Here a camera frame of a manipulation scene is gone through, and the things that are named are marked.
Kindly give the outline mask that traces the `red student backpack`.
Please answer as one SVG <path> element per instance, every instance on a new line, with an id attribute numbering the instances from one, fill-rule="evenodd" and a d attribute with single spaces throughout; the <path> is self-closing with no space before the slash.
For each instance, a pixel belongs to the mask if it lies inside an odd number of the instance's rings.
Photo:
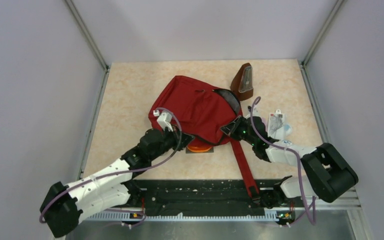
<path id="1" fill-rule="evenodd" d="M 160 129 L 157 118 L 153 115 L 153 110 L 157 108 L 165 108 L 174 113 L 182 131 L 193 135 L 194 141 L 198 140 L 213 147 L 230 143 L 248 196 L 254 201 L 260 199 L 259 188 L 240 142 L 221 131 L 222 126 L 242 115 L 240 101 L 231 90 L 188 76 L 176 75 L 160 93 L 148 113 L 151 126 Z"/>

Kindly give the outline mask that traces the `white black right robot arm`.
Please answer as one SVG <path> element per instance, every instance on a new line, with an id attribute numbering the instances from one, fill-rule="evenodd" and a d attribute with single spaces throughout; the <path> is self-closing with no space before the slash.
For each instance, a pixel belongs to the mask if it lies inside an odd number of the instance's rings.
<path id="1" fill-rule="evenodd" d="M 357 173 L 331 143 L 301 146 L 273 138 L 256 116 L 238 116 L 220 130 L 234 140 L 250 144 L 260 160 L 297 168 L 298 176 L 283 180 L 273 192 L 273 200 L 279 206 L 287 206 L 302 194 L 332 203 L 359 182 Z"/>

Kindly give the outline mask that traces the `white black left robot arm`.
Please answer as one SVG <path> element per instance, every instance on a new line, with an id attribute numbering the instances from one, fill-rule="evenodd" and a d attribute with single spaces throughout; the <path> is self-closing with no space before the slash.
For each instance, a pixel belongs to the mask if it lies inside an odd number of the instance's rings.
<path id="1" fill-rule="evenodd" d="M 54 183 L 39 208 L 39 222 L 46 224 L 55 238 L 60 238 L 106 209 L 125 204 L 136 206 L 141 190 L 134 184 L 134 178 L 153 169 L 153 160 L 169 150 L 175 154 L 193 140 L 193 135 L 178 128 L 147 130 L 136 146 L 107 167 L 74 182 Z"/>

